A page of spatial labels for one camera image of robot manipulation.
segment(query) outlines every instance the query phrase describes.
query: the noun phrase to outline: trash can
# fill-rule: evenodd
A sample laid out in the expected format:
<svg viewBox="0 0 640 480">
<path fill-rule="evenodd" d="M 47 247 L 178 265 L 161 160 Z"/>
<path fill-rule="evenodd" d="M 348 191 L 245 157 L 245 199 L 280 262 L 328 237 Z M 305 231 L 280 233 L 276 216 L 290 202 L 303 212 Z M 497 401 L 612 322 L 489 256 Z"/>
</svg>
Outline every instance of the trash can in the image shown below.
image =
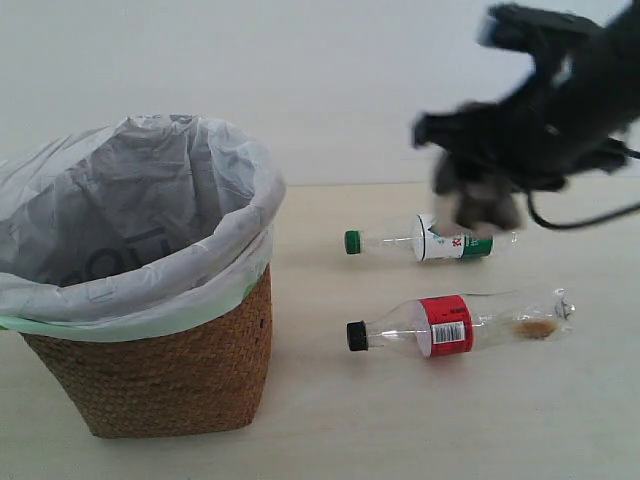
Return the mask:
<svg viewBox="0 0 640 480">
<path fill-rule="evenodd" d="M 102 438 L 249 425 L 285 183 L 235 126 L 131 117 L 0 166 L 0 327 Z"/>
</svg>

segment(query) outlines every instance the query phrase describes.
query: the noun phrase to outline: white tabletop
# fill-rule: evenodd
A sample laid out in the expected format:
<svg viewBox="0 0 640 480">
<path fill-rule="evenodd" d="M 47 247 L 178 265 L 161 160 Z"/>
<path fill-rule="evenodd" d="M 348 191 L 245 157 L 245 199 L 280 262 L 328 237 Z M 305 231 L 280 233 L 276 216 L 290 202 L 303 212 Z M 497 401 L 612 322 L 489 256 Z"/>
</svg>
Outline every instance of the white tabletop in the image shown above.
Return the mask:
<svg viewBox="0 0 640 480">
<path fill-rule="evenodd" d="M 633 200 L 638 185 L 581 180 L 541 210 L 591 215 Z M 254 424 L 241 431 L 91 437 L 20 337 L 0 334 L 0 478 L 640 478 L 640 220 L 572 234 L 529 226 L 513 255 L 471 264 L 344 254 L 345 229 L 425 205 L 424 185 L 289 190 L 273 260 L 272 364 Z M 404 300 L 540 283 L 566 288 L 576 304 L 568 338 L 440 361 L 348 351 L 347 322 Z"/>
</svg>

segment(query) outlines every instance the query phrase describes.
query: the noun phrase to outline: green bottle cap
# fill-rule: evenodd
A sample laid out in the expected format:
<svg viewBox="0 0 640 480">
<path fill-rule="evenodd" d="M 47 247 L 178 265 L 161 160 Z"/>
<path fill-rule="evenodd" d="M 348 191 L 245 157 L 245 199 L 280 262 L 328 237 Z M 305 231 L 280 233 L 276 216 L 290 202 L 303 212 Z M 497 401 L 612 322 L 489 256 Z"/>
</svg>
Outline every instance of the green bottle cap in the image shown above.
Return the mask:
<svg viewBox="0 0 640 480">
<path fill-rule="evenodd" d="M 358 255 L 362 252 L 360 245 L 360 232 L 357 230 L 349 230 L 344 234 L 344 249 L 347 255 Z"/>
</svg>

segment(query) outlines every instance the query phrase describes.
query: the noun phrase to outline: bottle with white label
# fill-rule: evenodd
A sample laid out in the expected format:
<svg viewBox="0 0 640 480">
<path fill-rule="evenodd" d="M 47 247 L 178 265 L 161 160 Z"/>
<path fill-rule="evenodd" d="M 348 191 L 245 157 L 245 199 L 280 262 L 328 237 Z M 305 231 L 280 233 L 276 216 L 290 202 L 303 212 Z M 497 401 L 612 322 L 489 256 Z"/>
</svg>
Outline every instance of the bottle with white label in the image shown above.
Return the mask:
<svg viewBox="0 0 640 480">
<path fill-rule="evenodd" d="M 538 296 L 542 298 L 534 300 L 530 293 L 516 291 L 411 300 L 371 323 L 347 324 L 349 349 L 387 347 L 438 357 L 518 341 L 560 338 L 569 332 L 575 307 L 567 303 L 565 291 Z"/>
<path fill-rule="evenodd" d="M 420 214 L 413 219 L 397 219 L 379 229 L 349 230 L 344 234 L 345 250 L 347 255 L 411 255 L 419 262 L 428 262 L 507 253 L 518 239 L 515 232 L 488 239 L 477 239 L 468 234 L 441 237 L 433 231 L 434 223 L 432 215 Z"/>
</svg>

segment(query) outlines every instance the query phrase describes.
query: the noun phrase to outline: woven basket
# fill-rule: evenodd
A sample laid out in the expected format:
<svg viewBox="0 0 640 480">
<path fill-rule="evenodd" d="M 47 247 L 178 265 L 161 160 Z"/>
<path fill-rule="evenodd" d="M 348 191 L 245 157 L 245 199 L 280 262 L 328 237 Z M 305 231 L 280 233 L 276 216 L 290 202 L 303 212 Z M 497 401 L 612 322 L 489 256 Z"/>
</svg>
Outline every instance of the woven basket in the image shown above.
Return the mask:
<svg viewBox="0 0 640 480">
<path fill-rule="evenodd" d="M 267 268 L 236 309 L 186 332 L 121 343 L 22 336 L 93 435 L 143 438 L 249 425 L 267 376 L 271 332 Z"/>
</svg>

